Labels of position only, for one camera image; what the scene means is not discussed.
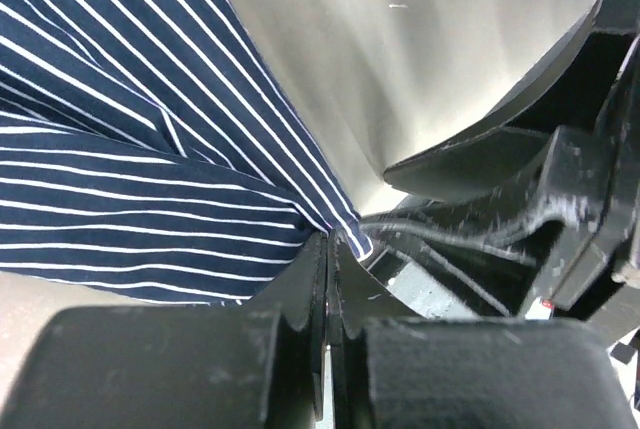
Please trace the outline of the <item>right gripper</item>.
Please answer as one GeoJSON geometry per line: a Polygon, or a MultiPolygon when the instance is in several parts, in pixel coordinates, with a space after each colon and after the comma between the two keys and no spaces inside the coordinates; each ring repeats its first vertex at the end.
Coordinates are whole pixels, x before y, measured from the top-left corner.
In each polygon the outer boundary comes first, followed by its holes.
{"type": "Polygon", "coordinates": [[[475,124],[388,167],[393,188],[427,199],[491,192],[541,152],[526,234],[552,228],[548,257],[523,302],[557,315],[639,324],[639,0],[598,0],[524,87],[475,124]]]}

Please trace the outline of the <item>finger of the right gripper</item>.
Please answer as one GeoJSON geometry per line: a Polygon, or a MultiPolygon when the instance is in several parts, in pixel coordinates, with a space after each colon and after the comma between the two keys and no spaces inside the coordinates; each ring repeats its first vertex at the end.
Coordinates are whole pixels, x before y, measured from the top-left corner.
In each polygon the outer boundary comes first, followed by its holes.
{"type": "Polygon", "coordinates": [[[368,216],[362,227],[472,293],[481,314],[522,317],[536,301],[570,312],[590,283],[569,275],[599,220],[593,183],[506,183],[469,201],[368,216]]]}

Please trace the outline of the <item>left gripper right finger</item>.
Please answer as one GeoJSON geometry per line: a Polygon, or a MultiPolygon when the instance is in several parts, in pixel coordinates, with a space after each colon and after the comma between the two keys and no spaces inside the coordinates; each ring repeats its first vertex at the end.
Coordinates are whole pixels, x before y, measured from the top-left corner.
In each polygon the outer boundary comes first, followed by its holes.
{"type": "Polygon", "coordinates": [[[339,428],[632,428],[599,336],[567,319],[426,319],[327,244],[339,428]]]}

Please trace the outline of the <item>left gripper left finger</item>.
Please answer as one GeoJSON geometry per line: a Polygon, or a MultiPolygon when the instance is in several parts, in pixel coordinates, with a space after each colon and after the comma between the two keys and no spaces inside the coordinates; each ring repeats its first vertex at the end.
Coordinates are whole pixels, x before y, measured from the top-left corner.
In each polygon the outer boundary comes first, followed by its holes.
{"type": "Polygon", "coordinates": [[[323,411],[327,240],[233,306],[95,306],[40,332],[5,428],[311,428],[323,411]]]}

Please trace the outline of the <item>striped blue boxer shorts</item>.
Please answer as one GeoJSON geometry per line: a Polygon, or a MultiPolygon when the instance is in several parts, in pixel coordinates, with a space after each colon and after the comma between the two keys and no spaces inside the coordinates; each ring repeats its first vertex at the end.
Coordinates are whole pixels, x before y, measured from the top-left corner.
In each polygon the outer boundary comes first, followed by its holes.
{"type": "Polygon", "coordinates": [[[373,251],[230,0],[1,0],[1,268],[240,304],[314,235],[373,251]]]}

